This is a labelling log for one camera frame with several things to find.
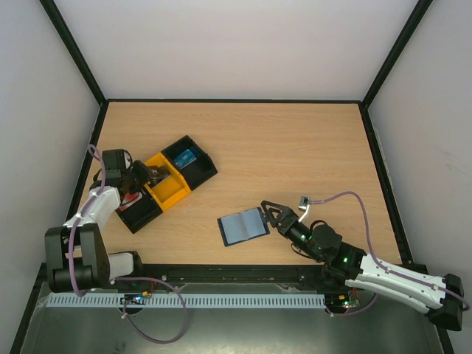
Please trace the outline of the navy blue card holder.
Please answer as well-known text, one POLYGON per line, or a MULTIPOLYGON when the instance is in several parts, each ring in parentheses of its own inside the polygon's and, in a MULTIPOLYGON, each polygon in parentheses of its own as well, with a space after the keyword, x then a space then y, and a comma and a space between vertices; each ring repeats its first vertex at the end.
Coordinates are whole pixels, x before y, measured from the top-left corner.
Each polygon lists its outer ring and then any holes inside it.
POLYGON ((217 222, 225 247, 270 233, 268 221, 260 207, 226 215, 217 219, 217 222))

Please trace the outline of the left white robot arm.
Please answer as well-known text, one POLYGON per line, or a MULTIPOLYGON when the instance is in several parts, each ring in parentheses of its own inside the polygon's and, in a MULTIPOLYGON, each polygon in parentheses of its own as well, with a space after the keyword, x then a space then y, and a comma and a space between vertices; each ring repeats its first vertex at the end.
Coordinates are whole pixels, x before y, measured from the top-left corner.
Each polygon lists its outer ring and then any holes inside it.
POLYGON ((101 231, 115 211, 135 204, 148 180, 143 163, 134 161, 124 149, 88 152, 100 163, 84 205, 62 226, 45 234, 46 270, 54 293, 74 292, 82 297, 103 288, 118 277, 136 275, 142 261, 137 251, 109 254, 101 231))

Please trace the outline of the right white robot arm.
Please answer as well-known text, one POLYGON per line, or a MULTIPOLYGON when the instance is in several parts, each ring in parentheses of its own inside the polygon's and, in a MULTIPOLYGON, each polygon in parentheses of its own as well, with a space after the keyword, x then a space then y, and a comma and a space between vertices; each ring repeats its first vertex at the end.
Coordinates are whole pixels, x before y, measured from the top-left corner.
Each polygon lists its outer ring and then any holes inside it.
POLYGON ((464 299, 462 280, 422 274, 378 259, 342 240, 331 226, 304 225, 288 206, 262 201, 270 225, 305 255, 322 264, 322 282, 332 289, 346 285, 402 302, 424 314, 430 323, 446 330, 462 329, 463 313, 471 307, 464 299))

